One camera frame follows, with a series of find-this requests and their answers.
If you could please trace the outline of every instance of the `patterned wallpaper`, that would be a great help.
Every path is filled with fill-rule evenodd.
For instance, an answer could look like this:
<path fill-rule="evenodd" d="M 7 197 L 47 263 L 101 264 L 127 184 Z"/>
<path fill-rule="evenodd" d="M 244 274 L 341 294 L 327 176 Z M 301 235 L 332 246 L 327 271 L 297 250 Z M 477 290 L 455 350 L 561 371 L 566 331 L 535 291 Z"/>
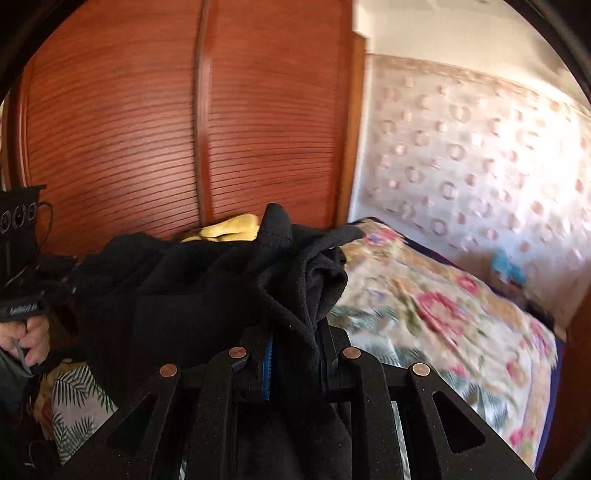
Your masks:
<path fill-rule="evenodd" d="M 352 215 L 377 216 L 483 280 L 504 249 L 565 326 L 591 280 L 591 117 L 506 80 L 370 55 Z"/>

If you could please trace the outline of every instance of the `finger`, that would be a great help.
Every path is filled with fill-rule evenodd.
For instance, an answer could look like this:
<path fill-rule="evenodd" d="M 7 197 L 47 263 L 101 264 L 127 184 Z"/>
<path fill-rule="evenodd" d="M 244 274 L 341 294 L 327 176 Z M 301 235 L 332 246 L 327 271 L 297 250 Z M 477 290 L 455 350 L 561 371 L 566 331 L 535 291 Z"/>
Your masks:
<path fill-rule="evenodd" d="M 25 364 L 32 367 L 35 364 L 42 364 L 49 355 L 49 342 L 42 343 L 36 348 L 32 348 L 25 357 Z"/>
<path fill-rule="evenodd" d="M 28 332 L 18 343 L 22 348 L 35 348 L 42 342 L 49 342 L 49 333 L 47 329 L 42 326 Z"/>
<path fill-rule="evenodd" d="M 45 328 L 45 330 L 49 330 L 49 320 L 47 320 L 45 315 L 38 315 L 27 320 L 27 332 L 40 327 Z"/>
<path fill-rule="evenodd" d="M 27 327 L 23 322 L 0 323 L 0 336 L 15 338 L 19 340 L 23 338 L 26 334 Z"/>
<path fill-rule="evenodd" d="M 17 348 L 14 346 L 14 343 L 12 343 L 11 337 L 0 336 L 0 348 L 2 350 L 4 350 L 5 352 L 8 352 L 10 355 L 12 355 L 17 360 L 19 359 Z"/>

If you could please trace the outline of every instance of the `rivet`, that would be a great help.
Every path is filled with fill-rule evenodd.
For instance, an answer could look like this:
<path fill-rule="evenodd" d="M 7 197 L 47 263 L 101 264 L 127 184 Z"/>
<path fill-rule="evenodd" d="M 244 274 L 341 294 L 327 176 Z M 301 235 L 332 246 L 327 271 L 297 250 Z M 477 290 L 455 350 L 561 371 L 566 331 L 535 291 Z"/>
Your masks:
<path fill-rule="evenodd" d="M 160 367 L 160 375 L 164 378 L 174 377 L 178 372 L 178 368 L 173 364 L 166 364 Z"/>
<path fill-rule="evenodd" d="M 361 350 L 355 348 L 354 346 L 348 346 L 346 349 L 343 350 L 343 355 L 345 358 L 349 358 L 350 360 L 355 360 L 361 356 Z"/>
<path fill-rule="evenodd" d="M 418 375 L 419 377 L 426 377 L 430 371 L 431 371 L 431 369 L 429 368 L 428 365 L 425 365 L 425 364 L 414 364 L 413 365 L 413 373 L 415 373 L 415 375 Z"/>
<path fill-rule="evenodd" d="M 232 358 L 244 358 L 246 357 L 246 349 L 243 346 L 235 346 L 234 348 L 230 348 L 228 355 Z"/>

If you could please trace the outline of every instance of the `wooden wardrobe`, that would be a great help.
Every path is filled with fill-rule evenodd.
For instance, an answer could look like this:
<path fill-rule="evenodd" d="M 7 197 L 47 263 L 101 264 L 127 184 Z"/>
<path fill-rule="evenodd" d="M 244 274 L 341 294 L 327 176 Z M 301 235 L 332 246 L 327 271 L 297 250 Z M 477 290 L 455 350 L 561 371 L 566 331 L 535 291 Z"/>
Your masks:
<path fill-rule="evenodd" d="M 47 184 L 56 254 L 269 202 L 331 226 L 351 52 L 350 0 L 87 0 L 9 94 L 5 181 Z"/>

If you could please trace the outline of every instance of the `black jacket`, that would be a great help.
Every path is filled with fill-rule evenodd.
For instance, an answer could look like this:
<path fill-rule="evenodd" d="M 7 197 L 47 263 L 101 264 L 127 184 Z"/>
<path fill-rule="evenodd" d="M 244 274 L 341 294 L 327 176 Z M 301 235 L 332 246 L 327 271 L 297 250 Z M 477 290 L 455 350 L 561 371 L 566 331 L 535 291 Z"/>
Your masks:
<path fill-rule="evenodd" d="M 253 242 L 113 239 L 84 261 L 77 279 L 74 306 L 93 374 L 121 403 L 163 364 L 206 363 L 237 345 L 245 327 L 271 326 L 277 429 L 287 427 L 305 478 L 350 478 L 349 435 L 319 395 L 315 332 L 346 285 L 338 247 L 361 236 L 350 225 L 292 225 L 269 204 Z M 275 448 L 268 453 L 277 463 L 291 446 Z M 295 470 L 282 475 L 297 478 Z"/>

